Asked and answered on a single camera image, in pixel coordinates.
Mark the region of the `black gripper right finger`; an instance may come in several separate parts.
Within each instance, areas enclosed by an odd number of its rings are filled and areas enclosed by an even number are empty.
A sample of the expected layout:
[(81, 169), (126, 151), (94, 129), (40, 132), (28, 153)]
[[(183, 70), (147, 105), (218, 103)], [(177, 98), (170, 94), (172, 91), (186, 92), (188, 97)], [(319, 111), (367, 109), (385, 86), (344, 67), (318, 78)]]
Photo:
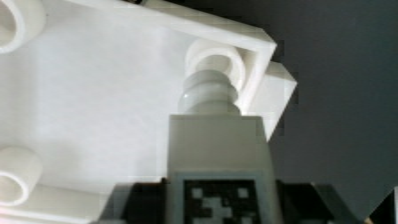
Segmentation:
[(275, 182), (277, 224), (362, 224), (330, 184)]

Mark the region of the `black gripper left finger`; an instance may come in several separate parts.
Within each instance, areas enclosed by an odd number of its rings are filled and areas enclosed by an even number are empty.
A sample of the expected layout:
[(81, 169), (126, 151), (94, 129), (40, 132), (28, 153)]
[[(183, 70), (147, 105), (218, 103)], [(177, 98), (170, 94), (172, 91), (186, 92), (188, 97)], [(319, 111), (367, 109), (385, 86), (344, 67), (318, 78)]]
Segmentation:
[(117, 184), (96, 224), (165, 224), (167, 179)]

